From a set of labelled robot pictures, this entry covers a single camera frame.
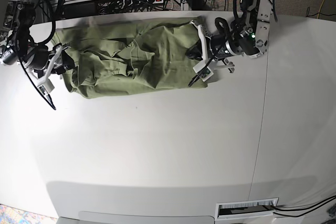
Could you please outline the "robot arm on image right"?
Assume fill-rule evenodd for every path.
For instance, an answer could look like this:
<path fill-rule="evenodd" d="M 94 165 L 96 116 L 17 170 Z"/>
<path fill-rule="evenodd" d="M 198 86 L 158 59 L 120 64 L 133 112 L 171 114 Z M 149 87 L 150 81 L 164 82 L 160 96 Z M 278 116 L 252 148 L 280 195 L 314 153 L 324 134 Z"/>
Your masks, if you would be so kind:
<path fill-rule="evenodd" d="M 233 0 L 234 19 L 215 18 L 217 34 L 208 33 L 204 25 L 192 20 L 199 40 L 186 56 L 197 60 L 195 76 L 189 82 L 206 82 L 220 68 L 234 72 L 235 65 L 229 60 L 234 56 L 258 58 L 268 51 L 270 20 L 276 19 L 275 0 Z"/>

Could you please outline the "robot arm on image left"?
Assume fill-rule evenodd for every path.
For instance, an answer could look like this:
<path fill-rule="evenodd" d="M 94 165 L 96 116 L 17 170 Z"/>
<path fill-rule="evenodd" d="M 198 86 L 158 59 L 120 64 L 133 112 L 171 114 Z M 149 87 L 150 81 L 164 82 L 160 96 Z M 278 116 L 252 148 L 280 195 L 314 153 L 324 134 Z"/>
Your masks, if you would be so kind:
<path fill-rule="evenodd" d="M 34 41 L 30 28 L 36 19 L 36 9 L 44 2 L 49 11 L 51 31 L 41 42 Z M 74 68 L 75 63 L 65 52 L 67 44 L 55 44 L 49 49 L 47 44 L 56 32 L 57 8 L 49 0 L 9 0 L 1 28 L 1 64 L 20 64 L 31 79 L 33 86 L 47 97 L 54 89 L 51 74 L 62 75 Z"/>

